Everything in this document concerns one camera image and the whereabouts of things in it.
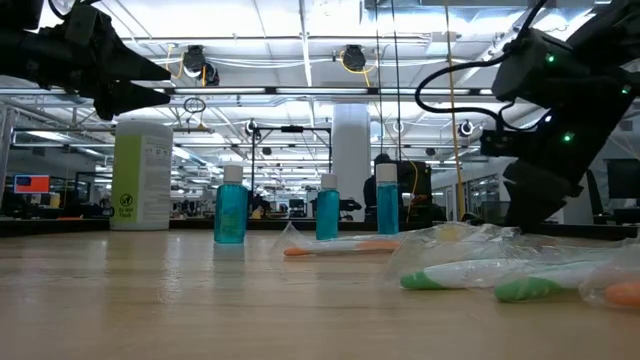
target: overhead lamp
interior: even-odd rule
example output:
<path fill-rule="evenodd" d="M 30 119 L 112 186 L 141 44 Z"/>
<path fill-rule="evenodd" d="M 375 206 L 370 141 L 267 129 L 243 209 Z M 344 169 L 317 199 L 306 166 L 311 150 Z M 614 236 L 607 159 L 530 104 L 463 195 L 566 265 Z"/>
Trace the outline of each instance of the overhead lamp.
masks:
<path fill-rule="evenodd" d="M 288 95 L 364 95 L 366 88 L 276 88 L 278 94 Z"/>
<path fill-rule="evenodd" d="M 183 158 L 185 160 L 189 160 L 191 158 L 191 155 L 186 150 L 176 146 L 173 147 L 173 155 Z"/>
<path fill-rule="evenodd" d="M 465 120 L 464 123 L 458 125 L 458 135 L 463 138 L 471 136 L 473 133 L 473 124 L 469 120 Z"/>
<path fill-rule="evenodd" d="M 177 95 L 264 94 L 265 88 L 177 88 Z"/>
<path fill-rule="evenodd" d="M 100 156 L 100 157 L 104 156 L 104 154 L 100 154 L 99 152 L 91 150 L 91 149 L 80 148 L 79 150 L 82 151 L 85 154 L 89 154 L 89 155 L 93 155 L 93 156 Z"/>
<path fill-rule="evenodd" d="M 393 123 L 393 131 L 395 132 L 403 132 L 404 131 L 404 121 L 400 121 L 400 131 L 398 131 L 398 122 Z"/>
<path fill-rule="evenodd" d="M 71 140 L 68 136 L 60 135 L 58 133 L 50 132 L 50 131 L 27 131 L 27 134 L 37 136 L 47 140 L 53 141 L 69 141 Z"/>

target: black cord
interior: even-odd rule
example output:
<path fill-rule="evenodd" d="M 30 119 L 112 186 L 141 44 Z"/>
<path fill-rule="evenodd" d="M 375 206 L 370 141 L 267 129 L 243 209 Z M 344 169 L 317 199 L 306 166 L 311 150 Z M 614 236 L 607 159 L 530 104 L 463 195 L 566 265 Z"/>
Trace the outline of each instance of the black cord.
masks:
<path fill-rule="evenodd" d="M 93 5 L 93 4 L 95 4 L 95 3 L 99 2 L 99 1 L 101 1 L 101 0 L 84 0 L 84 1 L 82 1 L 82 2 L 81 2 L 81 4 L 83 4 L 83 5 Z M 62 13 L 60 12 L 60 10 L 58 10 L 58 8 L 56 7 L 56 5 L 53 3 L 53 0 L 48 0 L 48 3 L 49 3 L 49 7 L 51 8 L 51 12 L 52 12 L 52 13 L 53 13 L 57 18 L 59 18 L 60 20 L 67 20 L 67 19 L 69 18 L 69 13 L 62 14 Z"/>
<path fill-rule="evenodd" d="M 458 64 L 458 65 L 454 65 L 451 67 L 447 67 L 444 69 L 440 69 L 436 72 L 434 72 L 433 74 L 427 76 L 426 79 L 422 80 L 422 82 L 420 83 L 420 85 L 418 85 L 418 88 L 416 89 L 416 93 L 415 93 L 415 100 L 416 100 L 416 104 L 418 104 L 418 106 L 425 110 L 425 111 L 429 111 L 435 114 L 452 114 L 452 113 L 465 113 L 465 112 L 475 112 L 475 113 L 480 113 L 480 114 L 484 114 L 487 116 L 490 116 L 492 119 L 494 119 L 496 121 L 497 126 L 500 126 L 500 124 L 502 124 L 503 120 L 500 118 L 500 116 L 496 113 L 494 113 L 491 110 L 487 110 L 487 109 L 483 109 L 483 108 L 479 108 L 479 107 L 460 107 L 460 108 L 445 108 L 445 109 L 439 109 L 439 108 L 435 108 L 432 106 L 429 106 L 427 104 L 425 104 L 422 99 L 420 98 L 422 89 L 424 89 L 431 81 L 433 81 L 435 78 L 442 76 L 444 74 L 448 74 L 450 72 L 454 72 L 454 71 L 459 71 L 459 70 L 464 70 L 464 69 L 470 69 L 470 68 L 475 68 L 475 67 L 491 67 L 493 65 L 497 65 L 501 62 L 503 62 L 504 60 L 506 60 L 509 56 L 511 56 L 511 53 L 504 53 L 501 56 L 493 59 L 493 60 L 489 60 L 489 61 L 474 61 L 474 62 L 469 62 L 466 64 Z"/>
<path fill-rule="evenodd" d="M 531 24 L 533 23 L 534 19 L 536 18 L 536 15 L 538 15 L 538 12 L 540 12 L 540 9 L 542 9 L 542 7 L 544 6 L 544 4 L 546 4 L 547 0 L 540 0 L 534 7 L 533 9 L 531 9 L 531 13 L 529 13 L 529 16 L 527 16 L 527 18 L 525 19 L 524 23 L 522 24 L 522 28 L 520 29 L 520 32 L 518 33 L 518 36 L 516 37 L 516 42 L 519 42 L 522 40 L 522 38 L 525 36 L 525 34 L 528 32 L 529 28 L 531 27 Z M 512 129 L 512 130 L 516 130 L 516 131 L 526 131 L 526 130 L 530 130 L 533 129 L 533 127 L 537 126 L 539 121 L 534 124 L 532 127 L 527 128 L 527 129 L 520 129 L 520 128 L 516 128 L 510 124 L 508 124 L 506 121 L 504 121 L 504 118 L 502 117 L 502 110 L 507 109 L 508 107 L 503 108 L 499 114 L 496 114 L 495 112 L 491 111 L 491 110 L 487 110 L 487 109 L 483 109 L 483 108 L 479 108 L 479 107 L 460 107 L 460 108 L 445 108 L 445 109 L 438 109 L 438 108 L 434 108 L 432 106 L 429 106 L 427 104 L 425 104 L 422 99 L 420 98 L 420 94 L 422 92 L 422 89 L 424 89 L 431 81 L 433 81 L 435 78 L 442 76 L 444 74 L 448 74 L 450 72 L 454 72 L 454 71 L 459 71 L 459 70 L 464 70 L 464 69 L 470 69 L 470 68 L 476 68 L 476 67 L 490 67 L 493 65 L 497 65 L 500 64 L 501 62 L 505 61 L 506 59 L 509 58 L 509 56 L 511 56 L 512 52 L 511 51 L 505 51 L 501 56 L 493 59 L 493 60 L 489 60 L 489 61 L 474 61 L 474 62 L 469 62 L 466 64 L 458 64 L 458 65 L 454 65 L 454 66 L 450 66 L 444 69 L 440 69 L 438 71 L 436 71 L 435 73 L 429 75 L 426 79 L 422 80 L 422 82 L 420 83 L 420 85 L 418 85 L 418 88 L 416 89 L 416 93 L 415 93 L 415 100 L 416 100 L 416 104 L 418 104 L 418 106 L 425 110 L 425 111 L 429 111 L 432 113 L 436 113 L 436 114 L 452 114 L 452 113 L 464 113 L 464 112 L 475 112 L 475 113 L 479 113 L 479 114 L 484 114 L 487 115 L 489 117 L 491 117 L 495 122 L 496 122 L 496 130 L 501 131 L 504 127 Z"/>
<path fill-rule="evenodd" d="M 380 34 L 378 32 L 378 1 L 374 1 L 373 2 L 375 9 L 376 9 L 376 51 L 377 51 L 377 57 L 378 57 L 378 71 L 377 71 L 377 75 L 378 75 L 378 96 L 380 97 L 380 108 L 378 109 L 378 112 L 380 115 L 380 154 L 382 154 L 384 152 L 384 133 L 386 131 L 386 128 L 384 126 L 384 119 L 382 116 L 382 80 L 381 77 L 382 75 L 380 74 L 380 71 L 382 70 L 382 55 L 380 54 Z"/>
<path fill-rule="evenodd" d="M 51 12 L 57 16 L 60 20 L 66 20 L 66 15 L 62 15 L 62 13 L 60 12 L 60 10 L 58 10 L 58 8 L 56 7 L 56 5 L 53 3 L 53 0 L 48 0 L 49 2 L 49 7 L 51 8 Z"/>
<path fill-rule="evenodd" d="M 533 7 L 533 9 L 531 9 L 531 13 L 529 13 L 529 16 L 527 16 L 527 18 L 522 23 L 522 28 L 520 28 L 520 32 L 516 37 L 516 41 L 521 41 L 522 38 L 527 34 L 527 32 L 529 31 L 529 28 L 531 27 L 531 24 L 533 24 L 533 20 L 535 20 L 536 16 L 538 15 L 540 10 L 546 3 L 547 3 L 547 0 L 540 0 Z"/>
<path fill-rule="evenodd" d="M 512 101 L 509 104 L 505 105 L 502 109 L 500 109 L 500 111 L 498 111 L 498 116 L 500 116 L 501 119 L 504 119 L 504 115 L 502 115 L 504 111 L 507 109 L 511 109 L 515 104 L 516 102 Z"/>
<path fill-rule="evenodd" d="M 391 0 L 391 21 L 393 22 L 393 45 L 396 51 L 396 90 L 398 91 L 398 161 L 402 161 L 402 121 L 400 115 L 400 60 L 398 59 L 398 33 L 396 31 L 396 9 Z"/>

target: wooden table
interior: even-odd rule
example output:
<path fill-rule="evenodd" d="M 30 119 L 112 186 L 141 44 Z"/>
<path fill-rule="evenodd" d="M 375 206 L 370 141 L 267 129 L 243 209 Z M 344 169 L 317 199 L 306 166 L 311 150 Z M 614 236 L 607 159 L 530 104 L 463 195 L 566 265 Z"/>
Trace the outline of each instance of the wooden table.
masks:
<path fill-rule="evenodd" d="M 638 359 L 640 316 L 381 286 L 388 256 L 283 261 L 277 233 L 0 241 L 2 359 Z"/>

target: plastic bag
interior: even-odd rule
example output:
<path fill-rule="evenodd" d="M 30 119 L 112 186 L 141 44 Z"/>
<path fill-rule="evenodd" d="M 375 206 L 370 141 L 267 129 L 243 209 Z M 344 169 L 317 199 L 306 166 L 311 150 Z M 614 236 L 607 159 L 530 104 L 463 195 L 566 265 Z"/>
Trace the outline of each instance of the plastic bag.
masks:
<path fill-rule="evenodd" d="M 510 243 L 516 237 L 512 228 L 463 223 L 446 223 L 407 234 L 387 266 L 384 283 L 414 290 L 477 286 L 475 279 L 466 277 L 468 271 L 502 270 L 515 266 L 505 259 L 524 258 L 514 256 L 514 249 L 504 245 L 505 240 Z"/>
<path fill-rule="evenodd" d="M 397 235 L 359 235 L 318 241 L 308 237 L 289 223 L 272 249 L 274 256 L 328 256 L 349 254 L 392 253 L 400 247 L 406 233 Z"/>
<path fill-rule="evenodd" d="M 535 258 L 511 269 L 500 279 L 492 278 L 493 295 L 502 302 L 522 302 L 576 291 L 593 271 L 618 253 L 620 246 L 610 243 L 600 248 L 542 247 Z M 469 276 L 478 278 L 477 274 Z"/>
<path fill-rule="evenodd" d="M 580 295 L 594 306 L 640 309 L 640 247 L 627 246 L 595 269 L 580 285 Z"/>

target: red screen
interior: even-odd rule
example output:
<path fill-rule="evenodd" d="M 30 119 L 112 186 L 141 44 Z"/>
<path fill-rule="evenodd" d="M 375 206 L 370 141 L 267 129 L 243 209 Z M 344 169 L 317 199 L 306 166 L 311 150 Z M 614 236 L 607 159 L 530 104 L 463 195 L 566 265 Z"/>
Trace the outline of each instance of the red screen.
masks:
<path fill-rule="evenodd" d="M 49 176 L 16 175 L 13 181 L 13 189 L 16 194 L 49 193 Z"/>

